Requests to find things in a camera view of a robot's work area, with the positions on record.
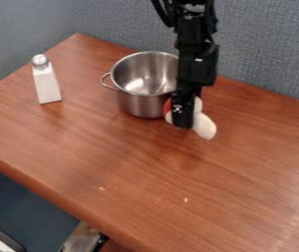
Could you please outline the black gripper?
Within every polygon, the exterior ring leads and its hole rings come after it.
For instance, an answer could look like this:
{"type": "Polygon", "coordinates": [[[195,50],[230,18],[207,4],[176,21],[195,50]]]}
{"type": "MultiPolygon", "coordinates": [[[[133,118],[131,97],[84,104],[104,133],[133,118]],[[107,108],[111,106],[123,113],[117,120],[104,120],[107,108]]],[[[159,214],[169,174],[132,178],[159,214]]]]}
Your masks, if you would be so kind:
{"type": "Polygon", "coordinates": [[[175,43],[179,51],[176,89],[171,98],[172,122],[176,127],[190,129],[194,118],[195,96],[204,87],[212,87],[218,76],[219,45],[175,43]]]}

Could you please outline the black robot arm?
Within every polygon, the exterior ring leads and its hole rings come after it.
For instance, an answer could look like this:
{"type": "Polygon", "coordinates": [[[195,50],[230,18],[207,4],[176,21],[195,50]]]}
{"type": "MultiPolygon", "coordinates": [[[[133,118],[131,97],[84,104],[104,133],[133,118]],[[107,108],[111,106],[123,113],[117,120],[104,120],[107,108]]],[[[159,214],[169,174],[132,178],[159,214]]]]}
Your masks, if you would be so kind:
{"type": "Polygon", "coordinates": [[[211,87],[218,75],[219,45],[215,0],[149,0],[157,15],[176,33],[179,51],[176,89],[171,97],[172,123],[192,127],[195,98],[211,87]]]}

